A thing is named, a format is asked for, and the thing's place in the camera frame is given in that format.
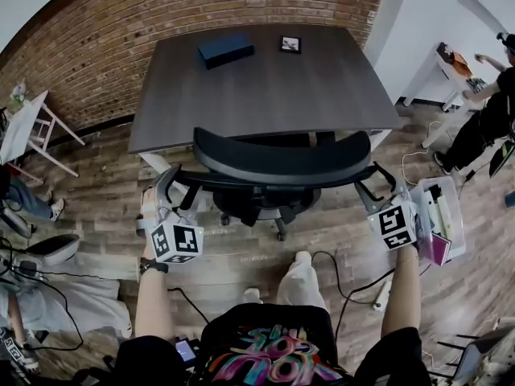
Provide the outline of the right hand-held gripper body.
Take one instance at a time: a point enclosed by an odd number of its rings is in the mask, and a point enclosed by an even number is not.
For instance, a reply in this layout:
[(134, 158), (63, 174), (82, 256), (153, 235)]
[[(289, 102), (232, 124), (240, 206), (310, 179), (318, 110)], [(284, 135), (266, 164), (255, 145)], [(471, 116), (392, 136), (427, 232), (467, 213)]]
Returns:
[(377, 213), (368, 213), (370, 228), (381, 239), (388, 250), (395, 250), (417, 241), (417, 205), (410, 193), (407, 196), (393, 196), (389, 203)]

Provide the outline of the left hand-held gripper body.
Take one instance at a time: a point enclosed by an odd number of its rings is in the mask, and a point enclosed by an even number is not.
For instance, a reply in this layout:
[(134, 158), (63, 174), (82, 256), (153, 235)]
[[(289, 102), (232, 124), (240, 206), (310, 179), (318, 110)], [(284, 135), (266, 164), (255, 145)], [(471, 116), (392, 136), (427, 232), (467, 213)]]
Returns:
[(185, 264), (203, 253), (204, 229), (189, 224), (174, 210), (159, 207), (150, 218), (136, 219), (140, 237), (148, 237), (157, 262)]

